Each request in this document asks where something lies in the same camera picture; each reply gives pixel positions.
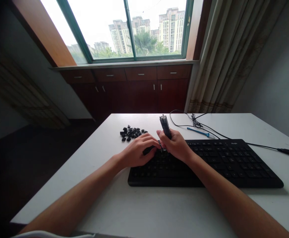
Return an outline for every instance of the keyboard cable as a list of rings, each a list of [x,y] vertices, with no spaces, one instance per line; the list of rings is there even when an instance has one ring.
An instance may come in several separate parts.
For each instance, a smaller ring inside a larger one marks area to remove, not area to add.
[[[222,135],[221,133],[215,131],[214,129],[210,128],[209,126],[207,126],[207,125],[205,125],[205,124],[202,124],[202,123],[200,123],[200,122],[197,121],[197,118],[199,118],[199,117],[201,117],[201,116],[204,116],[204,115],[206,115],[206,114],[208,114],[208,113],[204,113],[204,114],[202,114],[202,115],[200,115],[200,116],[198,116],[198,117],[195,117],[195,114],[192,113],[192,115],[191,115],[191,117],[190,117],[186,112],[175,109],[175,110],[173,110],[173,111],[170,112],[170,119],[171,119],[171,121],[172,121],[172,123],[173,123],[174,125],[176,125],[176,124],[173,122],[172,117],[171,117],[171,113],[174,112],[174,111],[179,111],[179,112],[185,113],[185,114],[188,116],[188,118],[193,121],[193,127],[196,127],[196,128],[198,128],[198,129],[205,130],[205,131],[207,131],[208,133],[211,133],[211,132],[209,132],[208,130],[202,128],[203,126],[206,126],[207,128],[211,129],[213,132],[217,133],[218,135],[220,135],[220,136],[222,136],[222,137],[225,137],[226,139],[231,139],[231,138],[229,138],[229,137],[227,137],[227,136],[224,136],[224,135]],[[192,125],[176,125],[176,126],[178,126],[178,127],[190,126],[190,127],[191,127]],[[246,142],[246,143],[247,143],[247,144],[250,144],[250,145],[255,145],[255,146],[264,147],[264,148],[275,149],[275,150],[278,150],[278,151],[280,151],[280,152],[282,152],[282,153],[285,153],[285,154],[288,154],[288,155],[289,155],[289,149],[279,149],[279,148],[274,148],[274,147],[270,147],[270,146],[266,146],[266,145],[258,145],[258,144],[248,143],[248,142]]]

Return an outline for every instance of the black keyboard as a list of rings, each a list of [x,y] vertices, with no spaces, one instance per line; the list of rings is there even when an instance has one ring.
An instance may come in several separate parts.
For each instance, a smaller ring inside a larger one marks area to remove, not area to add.
[[[186,140],[190,148],[237,187],[282,188],[283,182],[242,139]],[[146,155],[151,150],[143,151]],[[130,169],[128,184],[145,187],[204,187],[193,171],[167,151]]]

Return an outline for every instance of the white table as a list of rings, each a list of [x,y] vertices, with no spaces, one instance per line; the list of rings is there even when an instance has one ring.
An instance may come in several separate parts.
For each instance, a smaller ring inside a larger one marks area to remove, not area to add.
[[[185,139],[204,135],[176,127]],[[27,224],[61,195],[122,151],[127,142],[119,132],[128,124],[146,129],[158,139],[160,114],[111,114],[51,177],[11,222]],[[185,114],[173,114],[176,124],[191,125]],[[252,114],[207,114],[199,122],[230,138],[289,149],[289,137]],[[289,231],[289,156],[257,146],[251,148],[284,182],[282,189],[243,189]],[[78,231],[121,237],[235,237],[205,188],[130,187],[129,169],[121,171],[92,206]]]

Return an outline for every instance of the green window frame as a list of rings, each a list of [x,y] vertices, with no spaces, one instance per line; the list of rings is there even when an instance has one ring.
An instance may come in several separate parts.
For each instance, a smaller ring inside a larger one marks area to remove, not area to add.
[[[133,61],[148,61],[148,60],[174,60],[174,59],[185,59],[186,58],[186,51],[187,51],[187,45],[188,45],[188,37],[190,33],[190,19],[192,18],[192,11],[193,11],[193,3],[194,0],[186,0],[186,8],[185,8],[185,17],[184,17],[184,28],[183,28],[183,40],[182,40],[182,51],[179,55],[161,55],[161,56],[137,56],[135,51],[135,43],[132,33],[132,27],[131,27],[131,17],[130,17],[130,11],[128,7],[128,1],[124,1],[124,8],[125,13],[127,16],[127,25],[129,28],[129,34],[130,34],[130,41],[131,41],[131,47],[133,52],[133,57],[124,57],[124,58],[110,58],[110,59],[93,59],[91,52],[88,49],[87,43],[84,39],[84,36],[78,26],[78,23],[76,21],[76,18],[72,12],[72,9],[68,3],[67,0],[57,0],[57,3],[83,53],[85,56],[88,64],[93,63],[116,63],[116,62],[133,62]]]

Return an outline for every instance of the floor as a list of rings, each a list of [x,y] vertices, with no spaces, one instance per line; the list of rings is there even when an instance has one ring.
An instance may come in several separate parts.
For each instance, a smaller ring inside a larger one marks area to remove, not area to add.
[[[71,120],[63,130],[26,126],[0,140],[0,237],[22,228],[9,221],[97,129]]]

